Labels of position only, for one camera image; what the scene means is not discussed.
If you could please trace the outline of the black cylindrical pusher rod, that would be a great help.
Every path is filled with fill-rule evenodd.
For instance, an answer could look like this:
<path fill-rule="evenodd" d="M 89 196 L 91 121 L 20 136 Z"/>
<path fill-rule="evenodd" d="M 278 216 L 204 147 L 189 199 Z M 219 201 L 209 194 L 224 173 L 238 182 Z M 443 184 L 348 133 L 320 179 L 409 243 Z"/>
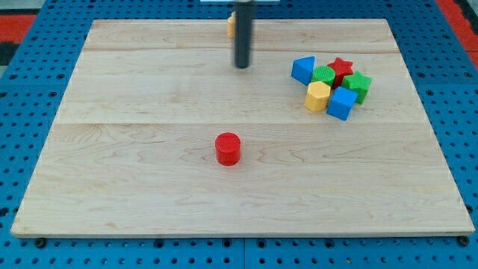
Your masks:
<path fill-rule="evenodd" d="M 253 0 L 235 1 L 235 66 L 246 69 L 250 62 L 252 21 L 255 15 Z"/>

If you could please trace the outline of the grey tool mount plate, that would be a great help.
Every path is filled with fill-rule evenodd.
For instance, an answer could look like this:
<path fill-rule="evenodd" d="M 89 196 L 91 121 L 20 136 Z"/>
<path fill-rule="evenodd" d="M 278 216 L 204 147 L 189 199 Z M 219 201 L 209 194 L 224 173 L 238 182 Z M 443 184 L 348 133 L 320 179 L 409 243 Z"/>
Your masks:
<path fill-rule="evenodd" d="M 199 0 L 202 4 L 231 4 L 237 0 Z M 279 3 L 280 0 L 254 0 L 254 2 L 258 2 L 259 4 L 274 4 Z"/>

